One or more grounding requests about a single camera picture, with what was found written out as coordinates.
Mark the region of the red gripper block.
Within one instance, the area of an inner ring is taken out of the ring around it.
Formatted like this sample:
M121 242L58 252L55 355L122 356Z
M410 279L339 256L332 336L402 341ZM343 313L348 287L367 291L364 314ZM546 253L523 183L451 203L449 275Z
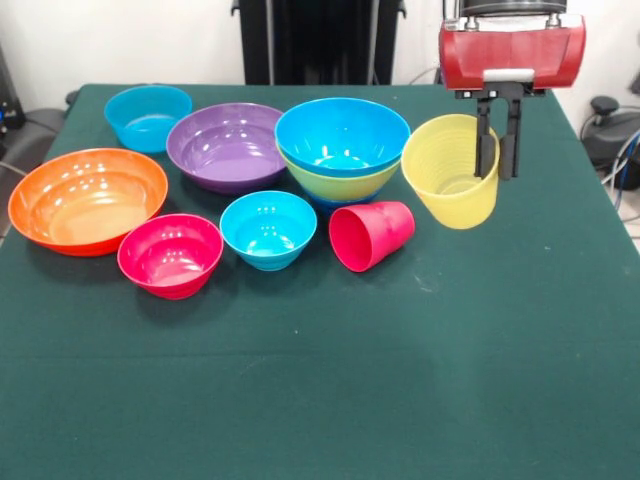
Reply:
M480 91L514 82L535 90L570 87L586 45L586 23L577 14L461 17L439 33L443 82L453 91ZM506 132L500 140L500 179L518 176L522 99L507 101ZM490 128L491 100L477 99L475 176L486 178L496 163Z

